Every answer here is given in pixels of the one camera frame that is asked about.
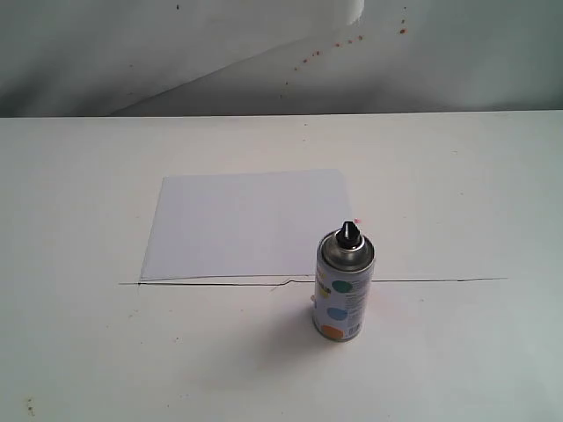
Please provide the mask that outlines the white spray paint can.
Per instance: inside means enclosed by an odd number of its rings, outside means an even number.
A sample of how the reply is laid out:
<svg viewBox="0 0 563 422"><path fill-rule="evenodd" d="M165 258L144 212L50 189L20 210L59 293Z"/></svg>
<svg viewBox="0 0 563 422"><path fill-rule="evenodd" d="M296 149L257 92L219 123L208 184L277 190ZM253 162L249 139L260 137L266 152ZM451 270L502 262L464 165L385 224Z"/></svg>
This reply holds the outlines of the white spray paint can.
<svg viewBox="0 0 563 422"><path fill-rule="evenodd" d="M312 321L330 340L346 342L362 330L376 250L352 221L318 244Z"/></svg>

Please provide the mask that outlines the white paper sheet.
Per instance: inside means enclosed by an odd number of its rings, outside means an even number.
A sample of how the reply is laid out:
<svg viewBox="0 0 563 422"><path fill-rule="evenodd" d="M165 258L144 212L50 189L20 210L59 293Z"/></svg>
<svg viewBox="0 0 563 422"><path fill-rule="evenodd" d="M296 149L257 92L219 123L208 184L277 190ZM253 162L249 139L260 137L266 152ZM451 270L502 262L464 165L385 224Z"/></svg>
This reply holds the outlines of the white paper sheet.
<svg viewBox="0 0 563 422"><path fill-rule="evenodd" d="M318 242L352 218L338 170L169 176L141 279L312 275Z"/></svg>

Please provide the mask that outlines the white backdrop sheet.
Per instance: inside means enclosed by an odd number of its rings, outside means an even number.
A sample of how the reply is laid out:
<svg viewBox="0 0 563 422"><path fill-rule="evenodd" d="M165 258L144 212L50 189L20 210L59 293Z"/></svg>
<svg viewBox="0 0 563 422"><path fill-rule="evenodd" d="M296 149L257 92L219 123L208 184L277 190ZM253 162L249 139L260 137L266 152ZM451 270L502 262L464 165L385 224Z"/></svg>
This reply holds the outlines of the white backdrop sheet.
<svg viewBox="0 0 563 422"><path fill-rule="evenodd" d="M4 117L546 110L559 1L4 1Z"/></svg>

